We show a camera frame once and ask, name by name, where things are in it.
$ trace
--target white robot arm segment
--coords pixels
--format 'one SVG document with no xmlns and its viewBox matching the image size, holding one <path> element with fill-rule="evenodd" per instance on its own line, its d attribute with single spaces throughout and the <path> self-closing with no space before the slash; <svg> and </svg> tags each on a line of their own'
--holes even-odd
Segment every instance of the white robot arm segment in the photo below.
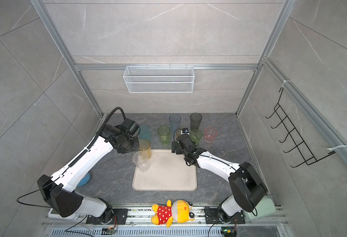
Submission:
<svg viewBox="0 0 347 237">
<path fill-rule="evenodd" d="M 227 160 L 212 155 L 209 151 L 201 153 L 197 158 L 200 168 L 207 169 L 229 182 L 230 173 L 239 169 L 238 163 L 231 163 Z"/>
<path fill-rule="evenodd" d="M 108 154 L 113 150 L 113 146 L 109 142 L 105 142 L 103 137 L 98 137 L 94 145 L 84 154 L 81 159 L 79 159 L 71 168 L 65 172 L 68 165 L 76 159 L 79 154 L 77 154 L 68 164 L 52 174 L 52 178 L 56 179 L 60 177 L 55 183 L 57 185 L 62 185 L 62 189 L 73 192 L 77 184 L 85 176 L 88 171 L 101 159 L 104 155 Z"/>
</svg>

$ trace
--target beige tray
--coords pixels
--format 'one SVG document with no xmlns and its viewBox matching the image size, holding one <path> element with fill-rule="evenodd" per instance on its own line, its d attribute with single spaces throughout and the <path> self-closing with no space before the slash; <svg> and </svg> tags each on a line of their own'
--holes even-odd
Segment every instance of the beige tray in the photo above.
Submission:
<svg viewBox="0 0 347 237">
<path fill-rule="evenodd" d="M 135 168 L 132 188 L 138 191 L 193 191 L 197 188 L 196 167 L 187 166 L 184 155 L 171 150 L 152 150 L 150 168 Z"/>
</svg>

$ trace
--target dark gray plastic cup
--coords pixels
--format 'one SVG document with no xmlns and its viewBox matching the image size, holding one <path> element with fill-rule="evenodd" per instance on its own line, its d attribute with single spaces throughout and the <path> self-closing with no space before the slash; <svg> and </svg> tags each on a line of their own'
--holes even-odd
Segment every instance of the dark gray plastic cup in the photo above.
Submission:
<svg viewBox="0 0 347 237">
<path fill-rule="evenodd" d="M 190 130 L 199 129 L 202 115 L 199 113 L 193 113 L 190 115 Z"/>
</svg>

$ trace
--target black mounting plate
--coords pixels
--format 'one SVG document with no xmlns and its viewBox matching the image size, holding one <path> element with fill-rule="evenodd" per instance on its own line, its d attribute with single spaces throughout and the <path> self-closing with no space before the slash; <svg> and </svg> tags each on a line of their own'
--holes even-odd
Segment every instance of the black mounting plate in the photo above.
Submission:
<svg viewBox="0 0 347 237">
<path fill-rule="evenodd" d="M 113 209 L 113 215 L 117 217 L 117 224 L 124 225 L 126 224 L 128 209 Z M 107 225 L 114 225 L 115 218 L 112 218 Z M 101 221 L 94 216 L 88 216 L 86 219 L 86 224 L 94 224 L 94 225 L 103 225 Z"/>
<path fill-rule="evenodd" d="M 215 224 L 220 221 L 217 208 L 205 208 L 204 212 L 205 212 L 205 222 L 207 224 Z M 234 217 L 237 219 L 237 222 L 236 222 L 237 224 L 246 223 L 242 211 L 235 213 Z M 230 221 L 230 224 L 235 224 L 234 218 L 232 218 L 232 220 Z"/>
</svg>

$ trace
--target yellow plush toy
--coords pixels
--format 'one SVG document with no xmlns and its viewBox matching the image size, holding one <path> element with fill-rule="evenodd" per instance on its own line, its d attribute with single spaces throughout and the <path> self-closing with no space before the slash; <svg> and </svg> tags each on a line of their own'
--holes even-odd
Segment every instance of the yellow plush toy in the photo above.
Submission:
<svg viewBox="0 0 347 237">
<path fill-rule="evenodd" d="M 194 221 L 195 215 L 189 212 L 193 205 L 190 202 L 177 200 L 171 204 L 171 200 L 167 201 L 167 206 L 152 205 L 152 209 L 156 213 L 151 217 L 151 222 L 155 225 L 166 225 L 170 227 L 172 221 L 184 223 L 186 221 Z"/>
</svg>

